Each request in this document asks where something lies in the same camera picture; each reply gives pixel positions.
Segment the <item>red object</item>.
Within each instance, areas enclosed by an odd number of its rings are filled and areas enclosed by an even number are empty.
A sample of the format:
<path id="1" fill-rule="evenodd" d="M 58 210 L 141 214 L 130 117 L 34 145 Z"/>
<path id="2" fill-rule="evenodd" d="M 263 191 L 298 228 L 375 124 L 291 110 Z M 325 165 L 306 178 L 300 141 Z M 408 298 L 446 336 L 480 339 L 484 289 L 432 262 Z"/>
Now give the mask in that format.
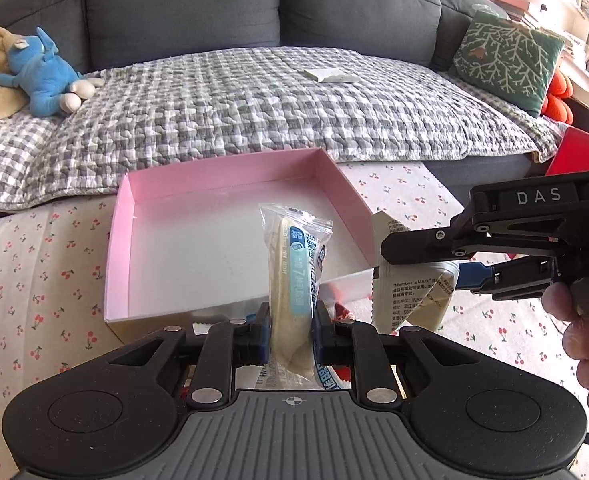
<path id="1" fill-rule="evenodd" d="M 561 140 L 546 177 L 589 171 L 589 133 L 569 127 Z"/>

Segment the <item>orange pumpkin cushion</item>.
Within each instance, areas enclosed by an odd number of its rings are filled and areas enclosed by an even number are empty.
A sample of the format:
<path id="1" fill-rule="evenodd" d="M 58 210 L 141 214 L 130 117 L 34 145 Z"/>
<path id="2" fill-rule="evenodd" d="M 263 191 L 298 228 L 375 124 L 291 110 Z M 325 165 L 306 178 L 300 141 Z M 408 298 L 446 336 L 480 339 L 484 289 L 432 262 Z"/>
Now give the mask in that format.
<path id="1" fill-rule="evenodd" d="M 573 87 L 570 79 L 564 75 L 558 68 L 553 73 L 549 88 L 546 91 L 541 115 L 554 122 L 563 122 L 571 125 L 575 118 L 567 99 L 573 96 Z"/>

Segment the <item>blue plush toy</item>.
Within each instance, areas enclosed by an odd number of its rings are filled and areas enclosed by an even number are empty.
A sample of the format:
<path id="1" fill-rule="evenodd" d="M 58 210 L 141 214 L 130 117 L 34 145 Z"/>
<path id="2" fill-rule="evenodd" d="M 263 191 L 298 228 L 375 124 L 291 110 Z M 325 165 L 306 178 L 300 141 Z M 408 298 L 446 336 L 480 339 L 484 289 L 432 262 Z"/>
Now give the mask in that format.
<path id="1" fill-rule="evenodd" d="M 0 73 L 0 86 L 22 89 L 35 117 L 71 115 L 104 85 L 104 79 L 78 73 L 58 52 L 40 27 L 35 36 L 20 37 L 8 50 L 10 73 Z"/>

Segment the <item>dark grey sofa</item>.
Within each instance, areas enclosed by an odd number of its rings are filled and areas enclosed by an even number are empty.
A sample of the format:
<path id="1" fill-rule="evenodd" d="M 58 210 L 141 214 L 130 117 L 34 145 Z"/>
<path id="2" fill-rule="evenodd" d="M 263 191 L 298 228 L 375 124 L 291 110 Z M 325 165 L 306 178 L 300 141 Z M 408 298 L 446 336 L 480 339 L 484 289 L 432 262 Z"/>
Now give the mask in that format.
<path id="1" fill-rule="evenodd" d="M 489 5 L 488 0 L 0 0 L 0 26 L 25 36 L 44 29 L 61 56 L 91 77 L 186 54 L 296 47 L 350 50 L 459 78 L 454 54 L 473 15 Z M 557 126 L 562 138 L 565 129 Z M 446 186 L 457 188 L 535 176 L 554 156 L 546 162 L 524 154 L 424 162 Z"/>

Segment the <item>white packet on quilt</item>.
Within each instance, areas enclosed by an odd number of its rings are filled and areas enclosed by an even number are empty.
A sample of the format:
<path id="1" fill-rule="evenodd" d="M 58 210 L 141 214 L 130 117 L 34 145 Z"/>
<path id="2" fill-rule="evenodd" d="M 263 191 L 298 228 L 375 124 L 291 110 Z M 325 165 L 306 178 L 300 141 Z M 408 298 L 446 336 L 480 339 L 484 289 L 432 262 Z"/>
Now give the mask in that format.
<path id="1" fill-rule="evenodd" d="M 357 77 L 342 72 L 339 68 L 306 68 L 302 74 L 309 79 L 322 84 L 353 84 Z"/>

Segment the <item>white triangular snack packet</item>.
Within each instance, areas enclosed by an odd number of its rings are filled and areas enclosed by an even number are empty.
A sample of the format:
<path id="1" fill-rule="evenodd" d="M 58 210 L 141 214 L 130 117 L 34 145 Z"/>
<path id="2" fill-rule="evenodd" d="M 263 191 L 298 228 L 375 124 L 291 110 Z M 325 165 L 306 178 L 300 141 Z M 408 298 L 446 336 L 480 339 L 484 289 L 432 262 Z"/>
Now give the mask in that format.
<path id="1" fill-rule="evenodd" d="M 398 333 L 405 323 L 435 332 L 441 325 L 459 279 L 453 261 L 389 263 L 380 254 L 386 236 L 409 232 L 384 211 L 372 216 L 377 264 L 373 275 L 372 324 L 379 333 Z"/>

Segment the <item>cherry print tablecloth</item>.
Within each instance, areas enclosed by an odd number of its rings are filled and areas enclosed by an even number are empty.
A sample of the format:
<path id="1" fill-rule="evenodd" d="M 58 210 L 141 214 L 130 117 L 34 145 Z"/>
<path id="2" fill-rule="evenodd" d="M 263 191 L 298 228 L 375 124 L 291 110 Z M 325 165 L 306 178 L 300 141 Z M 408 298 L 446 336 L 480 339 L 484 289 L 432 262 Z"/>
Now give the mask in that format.
<path id="1" fill-rule="evenodd" d="M 104 322 L 112 196 L 72 198 L 0 219 L 0 420 L 19 391 L 119 346 Z M 565 324 L 539 300 L 456 292 L 442 336 L 585 399 L 563 349 Z M 0 429 L 0 479 L 16 466 Z"/>

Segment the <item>green leaf pattern cushion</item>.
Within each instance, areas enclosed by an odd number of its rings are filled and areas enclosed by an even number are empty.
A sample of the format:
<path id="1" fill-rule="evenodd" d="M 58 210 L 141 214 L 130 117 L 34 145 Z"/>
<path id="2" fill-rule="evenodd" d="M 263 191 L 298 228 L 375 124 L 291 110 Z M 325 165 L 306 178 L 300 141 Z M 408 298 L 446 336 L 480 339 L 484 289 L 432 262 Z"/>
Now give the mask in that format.
<path id="1" fill-rule="evenodd" d="M 467 84 L 537 117 L 564 45 L 556 35 L 479 10 L 454 54 L 453 67 Z"/>

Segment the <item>grey checked quilt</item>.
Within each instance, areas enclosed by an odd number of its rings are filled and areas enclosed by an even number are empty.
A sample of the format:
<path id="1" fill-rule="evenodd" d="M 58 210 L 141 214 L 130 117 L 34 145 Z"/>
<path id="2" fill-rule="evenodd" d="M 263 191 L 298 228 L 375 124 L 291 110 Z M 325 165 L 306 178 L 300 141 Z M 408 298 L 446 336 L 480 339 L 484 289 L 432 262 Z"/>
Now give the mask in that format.
<path id="1" fill-rule="evenodd" d="M 306 68 L 339 68 L 322 84 Z M 116 192 L 124 174 L 254 152 L 321 148 L 336 162 L 551 159 L 560 128 L 454 76 L 333 48 L 186 54 L 104 70 L 68 117 L 0 122 L 0 211 Z"/>

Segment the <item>pink cardboard box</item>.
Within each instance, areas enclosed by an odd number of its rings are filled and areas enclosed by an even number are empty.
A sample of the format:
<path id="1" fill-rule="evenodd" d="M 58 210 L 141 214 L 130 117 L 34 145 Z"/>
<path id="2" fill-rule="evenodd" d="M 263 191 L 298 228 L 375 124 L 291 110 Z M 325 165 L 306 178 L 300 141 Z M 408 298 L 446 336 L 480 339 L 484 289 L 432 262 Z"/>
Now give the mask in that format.
<path id="1" fill-rule="evenodd" d="M 168 325 L 254 313 L 267 298 L 260 207 L 331 220 L 319 296 L 347 304 L 372 290 L 371 211 L 320 148 L 181 162 L 133 171 L 109 237 L 104 320 L 127 344 Z"/>

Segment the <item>clear blue cream sandwich pack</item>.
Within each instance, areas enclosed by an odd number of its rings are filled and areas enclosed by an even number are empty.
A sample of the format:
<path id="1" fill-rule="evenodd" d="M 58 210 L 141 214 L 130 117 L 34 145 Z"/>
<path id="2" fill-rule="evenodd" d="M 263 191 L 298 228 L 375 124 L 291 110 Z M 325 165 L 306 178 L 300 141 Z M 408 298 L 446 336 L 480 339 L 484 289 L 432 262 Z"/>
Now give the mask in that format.
<path id="1" fill-rule="evenodd" d="M 326 243 L 333 222 L 297 208 L 259 206 L 268 249 L 268 306 L 271 378 L 266 384 L 285 389 L 340 387 L 336 374 L 316 363 L 312 323 Z"/>

